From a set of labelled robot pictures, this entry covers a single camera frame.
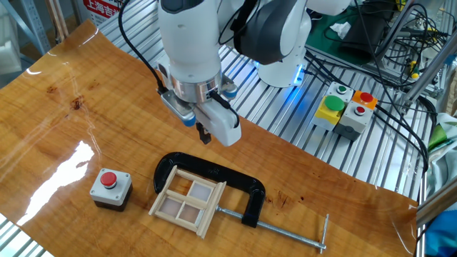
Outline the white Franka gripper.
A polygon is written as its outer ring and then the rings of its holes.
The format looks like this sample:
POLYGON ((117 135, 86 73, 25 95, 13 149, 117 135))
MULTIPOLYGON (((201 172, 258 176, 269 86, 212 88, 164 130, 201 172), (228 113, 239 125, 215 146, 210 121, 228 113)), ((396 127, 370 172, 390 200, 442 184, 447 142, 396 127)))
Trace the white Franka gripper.
POLYGON ((213 135, 222 145, 231 146, 241 138, 241 125, 235 127, 237 116, 219 102, 210 100, 196 104, 196 129, 203 144, 211 142, 213 135))

